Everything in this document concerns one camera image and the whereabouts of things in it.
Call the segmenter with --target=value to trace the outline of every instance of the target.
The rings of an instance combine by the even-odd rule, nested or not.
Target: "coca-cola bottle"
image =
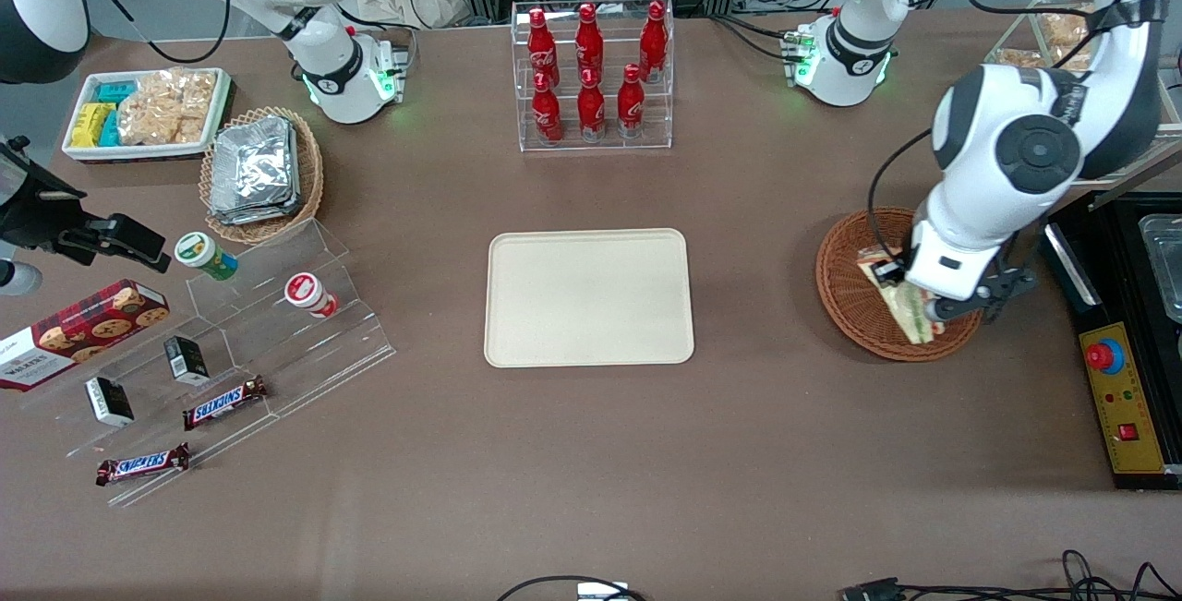
[[[616,112],[619,118],[619,136],[625,140],[639,137],[644,118],[644,86],[641,85],[641,66],[635,63],[624,66],[624,83],[616,98]]]
[[[558,112],[558,96],[550,91],[550,77],[533,73],[533,121],[538,125],[541,146],[553,147],[563,140],[563,118]]]
[[[664,76],[665,45],[669,30],[664,25],[664,4],[649,4],[649,20],[641,30],[641,79],[658,83]]]
[[[558,86],[558,50],[554,37],[546,27],[546,13],[540,8],[530,8],[530,65],[534,72],[541,72],[550,79],[550,88]]]
[[[603,117],[603,92],[599,91],[599,73],[590,67],[579,72],[583,88],[579,90],[579,130],[583,142],[599,143],[604,137],[606,123]]]
[[[596,24],[595,4],[579,6],[579,30],[574,33],[574,58],[579,72],[590,67],[603,79],[603,33]]]

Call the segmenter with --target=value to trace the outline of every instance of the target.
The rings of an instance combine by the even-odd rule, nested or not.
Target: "black small box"
[[[201,347],[189,338],[173,336],[164,341],[164,355],[173,368],[173,379],[187,384],[203,384],[209,381],[206,360],[201,357]]]
[[[123,427],[135,420],[128,394],[117,383],[103,377],[86,380],[86,395],[99,422]]]

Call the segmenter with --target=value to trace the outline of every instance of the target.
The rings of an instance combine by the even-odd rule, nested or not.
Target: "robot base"
[[[875,86],[886,77],[890,53],[877,65],[866,59],[866,70],[860,75],[850,75],[845,64],[837,62],[825,40],[833,20],[833,15],[825,15],[814,24],[801,24],[797,31],[780,39],[784,75],[788,86],[805,89],[823,103],[852,106],[869,98]]]
[[[358,33],[355,38],[362,47],[362,67],[350,79],[338,95],[326,95],[317,91],[309,83],[304,84],[324,115],[337,123],[361,123],[368,121],[383,106],[402,101],[405,89],[407,53],[392,53],[390,43],[376,41],[372,37]],[[388,54],[388,63],[382,63],[381,54]]]

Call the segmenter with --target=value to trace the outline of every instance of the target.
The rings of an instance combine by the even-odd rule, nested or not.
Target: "brown table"
[[[890,79],[855,109],[790,91],[772,59],[680,21],[675,148],[553,157],[518,153],[505,28],[423,33],[405,104],[358,127],[313,109],[278,40],[228,41],[210,63],[238,83],[235,111],[311,122],[320,219],[398,354],[123,511],[64,459],[53,422],[0,396],[2,596],[491,600],[577,573],[655,601],[807,600],[886,575],[1059,583],[1064,548],[1122,580],[1144,558],[1182,579],[1182,498],[1111,491],[1058,287],[924,366],[856,348],[816,293],[821,235],[1007,21],[914,13]],[[160,65],[100,40],[84,69]],[[92,211],[173,239],[202,227],[195,162],[53,168]],[[937,176],[916,150],[881,201],[914,205]],[[493,237],[664,226],[689,244],[691,361],[485,362]],[[181,302],[191,276],[33,260],[47,287],[5,299],[0,335],[122,276]]]

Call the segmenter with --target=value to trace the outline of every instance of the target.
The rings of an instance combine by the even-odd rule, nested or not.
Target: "yellow snack box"
[[[106,116],[115,111],[115,103],[86,103],[78,112],[78,121],[70,131],[70,146],[93,148],[103,135]]]

